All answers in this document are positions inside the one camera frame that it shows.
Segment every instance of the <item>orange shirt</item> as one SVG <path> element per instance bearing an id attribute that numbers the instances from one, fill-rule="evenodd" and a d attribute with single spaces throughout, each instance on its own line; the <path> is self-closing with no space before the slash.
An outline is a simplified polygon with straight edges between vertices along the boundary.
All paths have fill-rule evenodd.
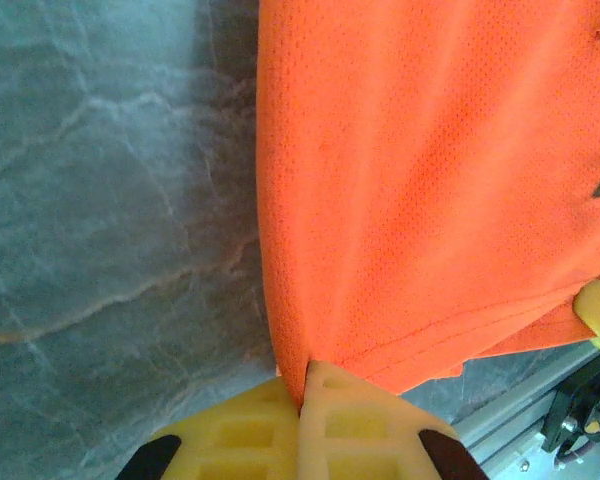
<path id="1" fill-rule="evenodd" d="M 600 274 L 600 1 L 261 0 L 267 309 L 309 359 L 394 392 L 590 337 Z"/>

